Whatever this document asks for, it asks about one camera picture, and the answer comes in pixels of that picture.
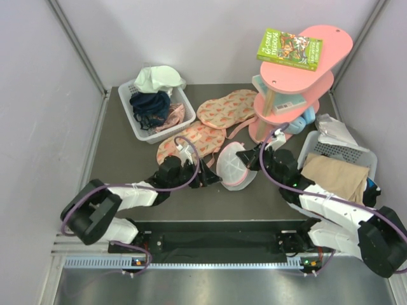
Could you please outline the white mesh pink-trim laundry bag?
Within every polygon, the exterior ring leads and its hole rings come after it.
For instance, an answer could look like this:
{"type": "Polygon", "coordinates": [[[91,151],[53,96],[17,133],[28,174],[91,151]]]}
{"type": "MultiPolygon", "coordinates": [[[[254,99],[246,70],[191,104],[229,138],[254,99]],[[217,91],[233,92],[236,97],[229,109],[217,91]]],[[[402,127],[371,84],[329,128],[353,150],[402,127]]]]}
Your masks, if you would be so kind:
{"type": "Polygon", "coordinates": [[[229,191],[241,191],[257,176],[257,172],[247,169],[237,152],[244,151],[239,142],[229,143],[219,154],[216,163],[216,174],[222,185],[229,191]]]}

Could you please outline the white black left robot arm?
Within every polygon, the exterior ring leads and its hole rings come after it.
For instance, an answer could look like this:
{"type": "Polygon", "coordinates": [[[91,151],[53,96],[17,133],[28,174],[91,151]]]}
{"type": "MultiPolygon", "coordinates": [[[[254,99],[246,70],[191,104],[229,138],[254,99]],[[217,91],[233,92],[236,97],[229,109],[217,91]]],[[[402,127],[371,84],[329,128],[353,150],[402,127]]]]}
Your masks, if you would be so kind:
{"type": "Polygon", "coordinates": [[[107,185],[93,179],[63,209],[61,232],[78,237],[85,245],[113,241],[137,252],[143,247],[144,237],[133,222],[117,218],[117,212],[157,206],[173,191],[221,181],[203,160],[196,165],[190,158],[183,161],[177,156],[167,156],[150,178],[135,184],[107,185]]]}

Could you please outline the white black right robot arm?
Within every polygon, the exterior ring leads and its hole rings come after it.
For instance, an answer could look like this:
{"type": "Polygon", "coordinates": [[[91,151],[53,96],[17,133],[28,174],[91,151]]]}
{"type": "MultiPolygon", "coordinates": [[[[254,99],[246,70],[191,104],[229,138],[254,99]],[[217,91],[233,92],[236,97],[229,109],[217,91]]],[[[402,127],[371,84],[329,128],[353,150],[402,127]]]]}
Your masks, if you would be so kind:
{"type": "Polygon", "coordinates": [[[278,186],[291,208],[308,216],[296,239],[302,250],[337,250],[363,261],[382,278],[406,272],[401,267],[406,262],[406,228],[393,209],[365,207],[330,193],[302,175],[287,149],[258,144],[236,155],[278,186]]]}

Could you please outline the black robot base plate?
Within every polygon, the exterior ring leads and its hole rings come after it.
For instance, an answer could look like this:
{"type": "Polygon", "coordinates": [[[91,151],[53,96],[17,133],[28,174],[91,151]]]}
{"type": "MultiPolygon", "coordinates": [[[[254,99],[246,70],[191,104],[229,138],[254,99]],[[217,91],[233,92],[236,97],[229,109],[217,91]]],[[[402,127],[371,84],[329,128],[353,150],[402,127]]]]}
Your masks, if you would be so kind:
{"type": "Polygon", "coordinates": [[[157,264],[286,262],[290,255],[329,253],[306,240],[307,220],[139,221],[132,242],[157,264]]]}

